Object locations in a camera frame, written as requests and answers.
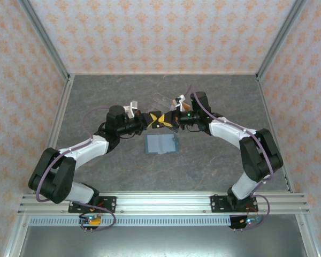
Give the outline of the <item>light blue card holder wallet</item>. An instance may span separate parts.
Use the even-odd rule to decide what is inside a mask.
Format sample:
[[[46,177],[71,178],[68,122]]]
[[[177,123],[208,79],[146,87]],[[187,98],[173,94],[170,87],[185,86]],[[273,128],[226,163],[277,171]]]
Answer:
[[[146,154],[167,154],[179,151],[176,134],[148,134],[145,140]]]

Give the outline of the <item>left controller board yellow connector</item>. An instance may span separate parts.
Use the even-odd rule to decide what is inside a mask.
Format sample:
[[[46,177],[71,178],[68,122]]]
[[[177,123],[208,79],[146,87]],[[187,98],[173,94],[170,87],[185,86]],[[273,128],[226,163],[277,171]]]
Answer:
[[[101,224],[101,218],[97,215],[80,215],[79,219],[80,223],[83,225],[99,226]]]

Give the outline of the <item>aluminium frame post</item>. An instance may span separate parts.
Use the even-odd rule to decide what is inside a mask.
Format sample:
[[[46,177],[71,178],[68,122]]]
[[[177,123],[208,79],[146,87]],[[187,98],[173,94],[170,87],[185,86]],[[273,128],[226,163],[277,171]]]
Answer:
[[[37,35],[39,36],[42,44],[44,45],[47,53],[51,57],[51,60],[55,64],[58,72],[62,76],[64,80],[68,80],[70,74],[68,73],[65,64],[63,63],[60,55],[58,54],[54,44],[52,43],[45,27],[43,26],[37,12],[35,11],[33,5],[31,4],[30,0],[17,0],[22,9],[24,10],[27,18],[32,23],[34,30],[36,31]]]
[[[307,0],[295,0],[293,6],[291,7],[287,17],[285,18],[284,22],[282,23],[279,32],[275,36],[269,50],[267,51],[255,77],[258,82],[264,78],[268,68],[270,67],[271,63],[273,62],[277,52],[279,51],[280,47],[282,46],[285,38],[287,37],[289,31],[291,30],[292,26],[294,25],[295,21],[297,20],[298,16],[300,15],[303,7],[305,6]]]

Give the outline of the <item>right controller board black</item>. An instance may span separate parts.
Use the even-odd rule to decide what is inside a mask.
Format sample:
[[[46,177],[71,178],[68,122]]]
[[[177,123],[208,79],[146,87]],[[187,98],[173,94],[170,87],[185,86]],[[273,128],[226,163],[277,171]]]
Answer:
[[[248,217],[247,215],[233,215],[230,217],[231,225],[229,226],[233,230],[245,229],[247,225],[252,225],[260,222],[262,218],[260,216]]]

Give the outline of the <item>aluminium base rail beam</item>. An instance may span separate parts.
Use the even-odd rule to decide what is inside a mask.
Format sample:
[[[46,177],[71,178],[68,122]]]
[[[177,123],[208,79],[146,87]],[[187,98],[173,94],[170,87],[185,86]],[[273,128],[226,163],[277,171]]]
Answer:
[[[191,192],[102,192],[103,196],[116,196],[115,213],[118,215],[212,215],[211,191]],[[256,194],[258,213],[311,214],[312,207],[303,193],[264,191]],[[33,194],[25,194],[18,215],[66,215],[68,202],[40,203]]]

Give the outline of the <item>grey metal sheet panel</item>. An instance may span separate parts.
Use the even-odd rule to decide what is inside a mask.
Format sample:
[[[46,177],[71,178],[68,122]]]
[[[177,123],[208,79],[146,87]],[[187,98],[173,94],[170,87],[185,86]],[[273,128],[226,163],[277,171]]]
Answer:
[[[84,232],[76,227],[30,227],[20,257],[307,257],[299,232],[264,226],[115,227]]]

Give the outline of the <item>clear acrylic tiered card stand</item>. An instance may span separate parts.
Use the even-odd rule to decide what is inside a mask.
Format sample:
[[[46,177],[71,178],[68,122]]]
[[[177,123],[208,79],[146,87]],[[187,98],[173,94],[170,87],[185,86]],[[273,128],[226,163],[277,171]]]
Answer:
[[[155,93],[153,95],[151,104],[148,108],[148,112],[150,111],[156,111],[159,110],[162,112],[162,116],[158,119],[159,123],[160,122],[167,122],[173,125],[172,128],[168,128],[163,126],[161,123],[161,128],[165,127],[170,129],[174,133],[178,133],[179,130],[179,125],[176,124],[175,122],[175,114],[177,114],[178,109],[173,109],[172,107],[172,99],[167,98],[166,96],[161,95],[160,93]],[[163,114],[167,112],[173,112],[173,120],[172,121],[164,121],[164,116]]]

